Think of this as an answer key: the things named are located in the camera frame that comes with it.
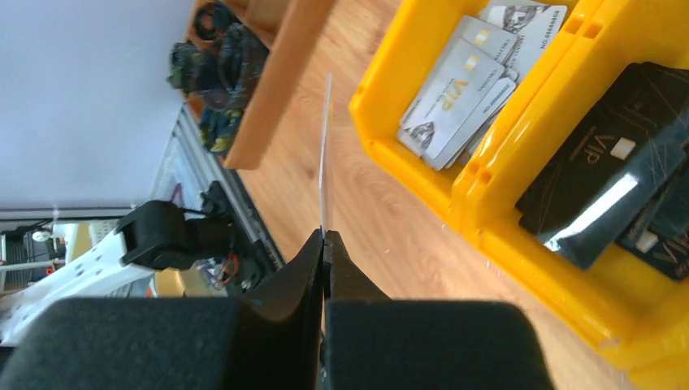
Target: black card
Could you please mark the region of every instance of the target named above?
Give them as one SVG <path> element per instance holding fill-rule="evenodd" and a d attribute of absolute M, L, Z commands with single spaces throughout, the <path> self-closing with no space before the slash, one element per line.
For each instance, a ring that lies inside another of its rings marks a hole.
<path fill-rule="evenodd" d="M 687 80 L 653 63 L 628 66 L 519 200 L 519 223 L 590 267 L 687 156 Z"/>
<path fill-rule="evenodd" d="M 635 245 L 628 245 L 626 242 L 619 244 L 672 280 L 683 280 L 689 275 L 689 232 L 675 238 L 660 237 L 647 252 L 642 252 Z"/>
<path fill-rule="evenodd" d="M 689 230 L 689 169 L 680 172 L 648 228 L 658 236 L 680 237 Z"/>

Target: white card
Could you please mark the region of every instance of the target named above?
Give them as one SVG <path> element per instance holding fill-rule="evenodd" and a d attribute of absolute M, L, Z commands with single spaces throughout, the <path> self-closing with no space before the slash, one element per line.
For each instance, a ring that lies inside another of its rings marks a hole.
<path fill-rule="evenodd" d="M 458 38 L 478 47 L 498 63 L 505 63 L 518 40 L 511 32 L 467 15 L 461 18 L 450 41 Z"/>
<path fill-rule="evenodd" d="M 400 128 L 397 131 L 397 139 L 418 157 L 423 156 L 423 151 L 428 148 L 436 132 L 432 122 L 422 123 L 412 128 Z"/>
<path fill-rule="evenodd" d="M 518 84 L 555 39 L 566 14 L 567 6 L 494 6 L 488 10 L 488 23 L 519 36 L 505 64 L 519 74 Z"/>
<path fill-rule="evenodd" d="M 488 12 L 495 6 L 545 6 L 542 2 L 531 0 L 491 0 L 485 8 L 479 12 L 479 19 L 488 20 Z"/>
<path fill-rule="evenodd" d="M 467 142 L 472 139 L 483 123 L 503 106 L 504 102 L 509 99 L 516 88 L 517 84 L 509 77 L 500 78 L 483 100 L 476 106 L 476 109 L 471 113 L 469 118 L 453 134 L 442 151 L 435 157 L 432 157 L 428 153 L 424 153 L 424 161 L 436 170 L 444 168 L 454 156 L 464 149 Z"/>
<path fill-rule="evenodd" d="M 469 42 L 458 40 L 402 128 L 433 123 L 424 156 L 436 158 L 504 72 L 505 67 L 497 61 Z"/>

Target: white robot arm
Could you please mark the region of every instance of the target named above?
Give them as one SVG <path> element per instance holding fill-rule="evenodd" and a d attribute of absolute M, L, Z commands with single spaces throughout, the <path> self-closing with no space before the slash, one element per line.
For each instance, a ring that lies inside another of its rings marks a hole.
<path fill-rule="evenodd" d="M 104 297 L 166 268 L 189 269 L 202 258 L 227 257 L 232 224 L 221 216 L 184 218 L 169 201 L 149 201 L 124 216 L 88 253 L 49 277 L 0 299 L 0 346 L 16 346 L 50 305 L 69 297 Z"/>

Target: yellow plastic bin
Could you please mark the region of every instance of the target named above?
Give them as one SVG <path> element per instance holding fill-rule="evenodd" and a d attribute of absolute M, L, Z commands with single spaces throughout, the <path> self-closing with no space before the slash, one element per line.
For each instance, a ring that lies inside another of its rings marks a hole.
<path fill-rule="evenodd" d="M 436 172 L 397 141 L 397 124 L 459 19 L 485 3 L 402 4 L 350 103 L 364 149 L 640 387 L 689 388 L 689 280 L 616 245 L 581 271 L 520 228 L 514 206 L 626 65 L 689 68 L 689 1 L 554 1 L 570 6 L 557 38 L 467 166 Z"/>
<path fill-rule="evenodd" d="M 557 0 L 569 17 L 512 101 L 527 103 L 569 49 L 587 15 L 603 0 Z M 397 125 L 445 43 L 464 15 L 476 16 L 488 0 L 405 0 L 364 75 L 349 108 L 366 152 L 443 220 L 449 218 L 453 182 L 462 167 L 436 172 L 395 137 Z"/>

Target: wooden surface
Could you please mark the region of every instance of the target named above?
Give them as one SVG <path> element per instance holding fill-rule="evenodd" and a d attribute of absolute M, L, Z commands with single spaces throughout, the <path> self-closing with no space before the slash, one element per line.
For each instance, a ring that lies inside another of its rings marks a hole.
<path fill-rule="evenodd" d="M 321 112 L 325 77 L 333 72 L 331 228 L 340 231 L 357 265 L 392 297 L 520 306 L 539 333 L 558 389 L 633 388 L 363 153 L 347 105 L 400 2 L 339 1 L 262 165 L 241 172 L 283 255 L 294 256 L 320 224 Z"/>
<path fill-rule="evenodd" d="M 262 0 L 251 0 L 249 8 L 252 2 L 259 1 L 265 3 Z M 292 101 L 297 83 L 335 2 L 336 0 L 289 0 L 271 47 L 271 54 L 263 68 L 261 81 L 253 92 L 232 149 L 224 160 L 225 167 L 258 167 Z"/>

